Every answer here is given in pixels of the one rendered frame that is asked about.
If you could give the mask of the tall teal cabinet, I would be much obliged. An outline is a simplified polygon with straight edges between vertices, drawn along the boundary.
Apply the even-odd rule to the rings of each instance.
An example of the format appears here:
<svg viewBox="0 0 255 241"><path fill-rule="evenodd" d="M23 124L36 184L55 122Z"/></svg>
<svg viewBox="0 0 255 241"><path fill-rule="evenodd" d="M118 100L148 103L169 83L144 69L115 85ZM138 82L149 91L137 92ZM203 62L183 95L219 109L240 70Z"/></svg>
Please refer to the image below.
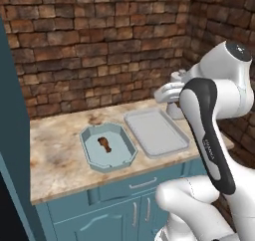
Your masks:
<svg viewBox="0 0 255 241"><path fill-rule="evenodd" d="M30 201L30 119L0 17L0 173L27 234L46 241Z"/></svg>

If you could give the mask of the grey rectangular tray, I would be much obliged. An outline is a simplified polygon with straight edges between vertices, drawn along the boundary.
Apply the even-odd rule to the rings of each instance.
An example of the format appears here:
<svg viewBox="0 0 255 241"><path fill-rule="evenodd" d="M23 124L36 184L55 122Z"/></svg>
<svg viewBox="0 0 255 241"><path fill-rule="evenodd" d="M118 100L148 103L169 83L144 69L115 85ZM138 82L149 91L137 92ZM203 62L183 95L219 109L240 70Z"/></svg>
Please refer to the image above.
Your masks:
<svg viewBox="0 0 255 241"><path fill-rule="evenodd" d="M160 108L127 112L124 121L146 156L151 159L189 149L188 135Z"/></svg>

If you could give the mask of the wide teal cupboard door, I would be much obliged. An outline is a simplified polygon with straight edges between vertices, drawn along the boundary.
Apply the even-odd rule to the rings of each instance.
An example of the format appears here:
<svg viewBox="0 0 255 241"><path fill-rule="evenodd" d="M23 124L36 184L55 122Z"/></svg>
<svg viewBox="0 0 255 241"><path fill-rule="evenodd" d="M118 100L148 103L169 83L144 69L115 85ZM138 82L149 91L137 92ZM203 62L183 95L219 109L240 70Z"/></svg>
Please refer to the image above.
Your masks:
<svg viewBox="0 0 255 241"><path fill-rule="evenodd" d="M133 206L137 204L137 223L132 226ZM140 197L85 205L72 196L47 203L57 241L137 241Z"/></svg>

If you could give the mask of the small teal drawer front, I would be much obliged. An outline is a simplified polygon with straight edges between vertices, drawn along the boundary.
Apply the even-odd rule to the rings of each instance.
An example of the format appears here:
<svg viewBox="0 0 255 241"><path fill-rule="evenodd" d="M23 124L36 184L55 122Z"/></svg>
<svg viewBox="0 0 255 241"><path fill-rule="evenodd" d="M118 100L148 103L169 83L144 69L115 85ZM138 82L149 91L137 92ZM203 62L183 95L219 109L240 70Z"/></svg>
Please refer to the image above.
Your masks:
<svg viewBox="0 0 255 241"><path fill-rule="evenodd" d="M184 170L185 176L206 175L206 174L207 172L200 158L195 158L185 163L185 170Z"/></svg>

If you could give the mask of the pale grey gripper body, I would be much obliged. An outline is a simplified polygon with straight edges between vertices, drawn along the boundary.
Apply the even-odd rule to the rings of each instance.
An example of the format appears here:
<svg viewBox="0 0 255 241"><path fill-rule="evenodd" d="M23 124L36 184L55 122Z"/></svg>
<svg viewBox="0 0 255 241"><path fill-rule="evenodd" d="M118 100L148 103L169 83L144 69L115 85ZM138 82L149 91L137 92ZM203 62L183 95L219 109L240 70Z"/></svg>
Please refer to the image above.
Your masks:
<svg viewBox="0 0 255 241"><path fill-rule="evenodd" d="M177 102L183 87L182 82L167 83L154 92L154 98L159 104Z"/></svg>

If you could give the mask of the blue-grey octagonal tupperware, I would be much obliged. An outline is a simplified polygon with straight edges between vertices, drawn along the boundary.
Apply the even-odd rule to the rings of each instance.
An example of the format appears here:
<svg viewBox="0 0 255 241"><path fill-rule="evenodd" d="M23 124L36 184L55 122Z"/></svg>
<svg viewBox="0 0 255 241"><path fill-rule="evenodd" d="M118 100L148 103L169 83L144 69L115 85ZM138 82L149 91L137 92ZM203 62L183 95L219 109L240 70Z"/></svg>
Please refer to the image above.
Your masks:
<svg viewBox="0 0 255 241"><path fill-rule="evenodd" d="M109 142L110 153L98 142L102 136ZM103 173L130 166L137 154L126 130L114 122L88 125L80 132L80 141L91 169Z"/></svg>

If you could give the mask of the brown chicken drumstick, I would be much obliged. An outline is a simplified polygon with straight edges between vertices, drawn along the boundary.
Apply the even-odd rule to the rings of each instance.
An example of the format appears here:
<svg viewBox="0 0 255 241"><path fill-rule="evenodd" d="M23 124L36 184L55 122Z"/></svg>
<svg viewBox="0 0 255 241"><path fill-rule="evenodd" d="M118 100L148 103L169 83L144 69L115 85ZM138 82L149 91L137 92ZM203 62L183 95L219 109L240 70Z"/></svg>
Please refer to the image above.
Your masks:
<svg viewBox="0 0 255 241"><path fill-rule="evenodd" d="M112 149L109 146L108 140L104 136L99 137L98 142L106 150L107 153L110 153L112 151Z"/></svg>

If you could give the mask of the narrow teal cupboard door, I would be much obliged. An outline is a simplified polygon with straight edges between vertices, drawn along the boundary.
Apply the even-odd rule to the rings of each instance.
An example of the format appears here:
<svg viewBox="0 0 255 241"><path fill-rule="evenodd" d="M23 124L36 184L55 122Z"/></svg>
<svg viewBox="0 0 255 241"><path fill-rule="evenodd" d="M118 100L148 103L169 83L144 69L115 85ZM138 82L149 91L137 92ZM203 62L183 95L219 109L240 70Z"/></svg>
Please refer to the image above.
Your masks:
<svg viewBox="0 0 255 241"><path fill-rule="evenodd" d="M147 198L150 198L149 221L144 220L147 209ZM155 192L141 197L140 215L138 226L138 241L154 241L156 233L164 226L167 220L167 212L158 207L155 200Z"/></svg>

